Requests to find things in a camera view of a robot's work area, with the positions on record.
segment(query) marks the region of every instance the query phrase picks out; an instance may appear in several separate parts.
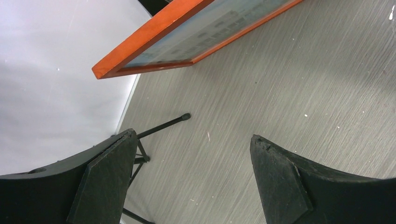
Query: small white speck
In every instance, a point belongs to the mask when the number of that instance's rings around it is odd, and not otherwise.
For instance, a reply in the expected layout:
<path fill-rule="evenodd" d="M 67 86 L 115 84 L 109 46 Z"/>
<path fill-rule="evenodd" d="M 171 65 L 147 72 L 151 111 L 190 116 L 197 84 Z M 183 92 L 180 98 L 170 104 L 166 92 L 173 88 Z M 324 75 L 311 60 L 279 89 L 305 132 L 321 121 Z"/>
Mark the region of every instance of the small white speck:
<path fill-rule="evenodd" d="M 393 20 L 393 10 L 394 9 L 395 9 L 395 6 L 392 7 L 392 12 L 390 12 L 389 20 Z"/>

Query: white wall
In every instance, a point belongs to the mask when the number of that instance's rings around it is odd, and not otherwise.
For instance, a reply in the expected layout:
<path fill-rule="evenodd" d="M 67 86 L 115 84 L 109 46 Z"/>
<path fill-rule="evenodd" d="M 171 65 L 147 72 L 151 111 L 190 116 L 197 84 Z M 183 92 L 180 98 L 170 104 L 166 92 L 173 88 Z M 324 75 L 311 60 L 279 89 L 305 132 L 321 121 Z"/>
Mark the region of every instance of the white wall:
<path fill-rule="evenodd" d="M 135 76 L 91 67 L 150 17 L 137 0 L 0 1 L 0 175 L 81 152 L 116 130 Z"/>

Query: wooden frame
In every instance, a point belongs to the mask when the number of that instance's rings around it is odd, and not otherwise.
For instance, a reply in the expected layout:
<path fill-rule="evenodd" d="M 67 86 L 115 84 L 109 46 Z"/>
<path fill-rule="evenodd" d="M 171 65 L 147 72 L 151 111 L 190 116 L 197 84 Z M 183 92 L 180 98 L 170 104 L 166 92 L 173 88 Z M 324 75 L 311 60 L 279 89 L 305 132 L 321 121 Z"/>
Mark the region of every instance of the wooden frame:
<path fill-rule="evenodd" d="M 103 79 L 119 77 L 193 65 L 194 63 L 199 62 L 200 60 L 238 39 L 244 34 L 268 22 L 287 9 L 295 6 L 302 0 L 290 0 L 288 3 L 284 4 L 274 12 L 266 15 L 256 23 L 225 39 L 220 44 L 217 44 L 192 60 L 178 63 L 163 63 L 124 68 L 128 62 L 136 58 L 150 46 L 165 37 L 167 34 L 183 24 L 196 13 L 204 9 L 213 1 L 214 0 L 173 0 L 163 10 L 157 13 L 152 19 L 141 26 L 136 32 L 130 35 L 126 40 L 124 40 L 120 45 L 118 45 L 114 50 L 112 50 L 102 60 L 94 65 L 92 71 L 96 78 Z"/>

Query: framed poster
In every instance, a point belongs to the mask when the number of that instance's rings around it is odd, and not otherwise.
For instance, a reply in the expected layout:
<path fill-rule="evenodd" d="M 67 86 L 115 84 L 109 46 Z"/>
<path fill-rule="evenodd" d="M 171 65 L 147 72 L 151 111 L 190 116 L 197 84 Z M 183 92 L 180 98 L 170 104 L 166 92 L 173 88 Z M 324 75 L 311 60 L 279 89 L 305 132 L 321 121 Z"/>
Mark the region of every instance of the framed poster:
<path fill-rule="evenodd" d="M 193 65 L 302 0 L 173 0 L 92 71 L 97 79 Z"/>

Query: brushed gray surface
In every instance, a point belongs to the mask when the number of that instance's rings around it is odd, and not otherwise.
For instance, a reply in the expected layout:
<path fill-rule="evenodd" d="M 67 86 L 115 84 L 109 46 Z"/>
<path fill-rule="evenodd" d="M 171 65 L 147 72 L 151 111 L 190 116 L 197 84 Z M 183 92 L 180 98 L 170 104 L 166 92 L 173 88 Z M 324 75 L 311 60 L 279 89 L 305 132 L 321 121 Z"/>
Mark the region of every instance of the brushed gray surface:
<path fill-rule="evenodd" d="M 143 74 L 121 130 L 193 117 L 143 139 L 152 161 L 125 207 L 157 224 L 265 223 L 253 134 L 335 169 L 395 177 L 394 4 L 305 0 L 192 67 Z"/>

